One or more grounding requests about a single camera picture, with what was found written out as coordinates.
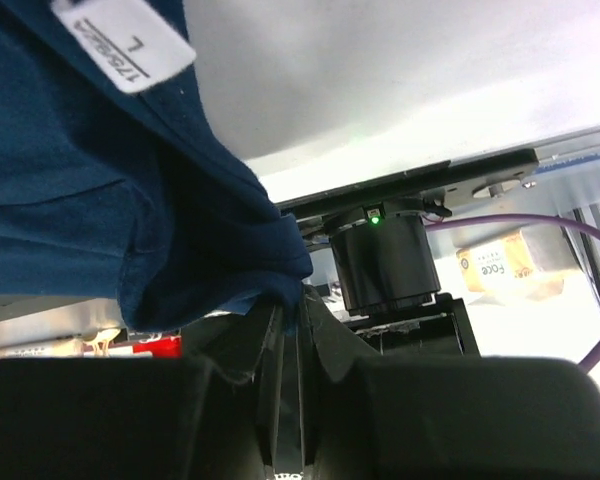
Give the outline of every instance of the blue shirt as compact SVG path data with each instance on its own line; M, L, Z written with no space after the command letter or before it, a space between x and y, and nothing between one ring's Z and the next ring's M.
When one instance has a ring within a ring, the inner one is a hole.
M49 3L0 0L0 294L117 298L143 331L297 302L295 219L215 139L193 68L126 95ZM186 38L181 2L150 3Z

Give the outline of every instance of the blue stripe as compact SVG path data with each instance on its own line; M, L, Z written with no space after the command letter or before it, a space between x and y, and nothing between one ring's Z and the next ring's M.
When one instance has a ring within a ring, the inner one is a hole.
M534 175L540 175L542 173L553 172L555 170L562 170L565 168L571 168L578 165L584 165L586 163L597 162L600 160L600 153L593 153L584 157L572 158L569 160L557 160L549 165L540 165Z

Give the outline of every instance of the clothing label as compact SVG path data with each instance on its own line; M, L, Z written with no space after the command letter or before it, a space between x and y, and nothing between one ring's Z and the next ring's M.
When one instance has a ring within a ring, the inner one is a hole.
M196 58L191 45L144 0L55 0L52 9L125 93L168 80Z

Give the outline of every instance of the white surface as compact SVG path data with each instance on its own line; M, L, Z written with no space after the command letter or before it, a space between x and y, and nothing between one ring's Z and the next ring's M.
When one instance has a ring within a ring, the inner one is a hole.
M442 290L462 297L483 356L550 357L579 362L600 339L600 305L580 271L564 279L561 294L506 306L471 302L455 256L436 260ZM600 363L590 372L600 389Z
M53 11L125 93L164 82L196 58L191 46L144 0L86 0L76 5L56 0Z
M95 298L0 321L0 348L123 326L117 302Z
M282 201L600 125L600 0L184 0L216 136Z

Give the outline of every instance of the black plastic part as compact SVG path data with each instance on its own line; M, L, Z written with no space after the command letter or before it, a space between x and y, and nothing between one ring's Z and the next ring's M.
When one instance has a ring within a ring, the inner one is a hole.
M335 230L331 247L351 315L398 311L426 303L440 290L419 215L387 214L377 225L330 222L329 228Z
M475 202L473 192L488 185L530 175L538 166L533 149L516 150L489 157L450 161L387 175L362 183L296 198L278 204L298 220L337 214L361 205L421 195L453 208Z
M298 342L311 478L600 480L600 394L576 365L380 356L341 327L307 289Z
M418 197L386 200L381 203L364 205L335 215L325 222L324 229L327 235L333 236L341 230L346 230L365 222L368 223L372 217L378 217L380 221L383 221L385 218L419 215L426 213L431 208L433 207L425 205L422 199Z
M183 359L0 360L0 480L271 478L283 321L203 319Z
M347 322L353 332L382 354L480 355L462 299L448 293L435 302Z
M290 338L284 342L278 443L275 459L276 471L287 474L301 474L304 469L302 430L300 428L302 406L298 382L298 351L295 340L295 338Z

